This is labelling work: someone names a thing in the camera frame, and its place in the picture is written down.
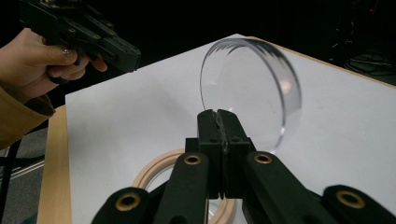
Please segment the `plastic rim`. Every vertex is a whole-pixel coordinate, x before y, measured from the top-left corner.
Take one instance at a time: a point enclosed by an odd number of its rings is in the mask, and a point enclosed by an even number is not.
[[[276,153],[300,119],[298,78],[281,51],[258,39],[226,38],[201,67],[204,110],[234,112],[257,150]]]

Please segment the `dark background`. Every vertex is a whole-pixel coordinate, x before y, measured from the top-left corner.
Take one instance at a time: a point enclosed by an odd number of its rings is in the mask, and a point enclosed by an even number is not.
[[[254,35],[339,66],[375,42],[395,62],[393,0],[86,2],[115,25],[118,36],[141,50],[140,67],[233,34]],[[22,29],[18,0],[2,0],[0,10],[3,46]],[[82,79],[56,88],[49,97],[56,107],[64,104],[65,94],[122,74],[111,66],[99,73],[89,65]]]

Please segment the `human hand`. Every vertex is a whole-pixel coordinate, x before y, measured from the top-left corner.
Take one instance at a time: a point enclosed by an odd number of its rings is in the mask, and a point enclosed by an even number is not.
[[[46,46],[44,38],[24,28],[11,42],[0,49],[0,85],[13,91],[22,102],[36,98],[56,88],[51,77],[67,80],[81,78],[85,66],[91,62],[98,71],[105,72],[107,65],[99,56],[95,61],[82,55],[80,64],[74,65],[78,55],[70,50],[64,55],[62,46]]]

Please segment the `sleeve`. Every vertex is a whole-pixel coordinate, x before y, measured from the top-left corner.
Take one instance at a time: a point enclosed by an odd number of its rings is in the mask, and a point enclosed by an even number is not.
[[[23,105],[0,87],[0,149],[18,141],[54,113],[47,95]]]

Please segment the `finger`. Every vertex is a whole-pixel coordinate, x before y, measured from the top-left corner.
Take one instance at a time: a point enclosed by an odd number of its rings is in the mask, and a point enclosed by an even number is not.
[[[102,56],[99,55],[96,60],[90,59],[90,62],[92,64],[92,66],[100,71],[100,72],[105,72],[107,70],[107,64],[105,63],[105,61],[103,60]]]
[[[81,78],[85,73],[85,66],[88,64],[87,58],[81,58],[79,66],[74,64],[67,66],[52,66],[48,73],[51,77],[61,77],[67,80],[75,80]]]
[[[41,65],[69,65],[77,59],[75,50],[62,46],[39,46],[35,50],[35,57],[31,57],[33,64]]]

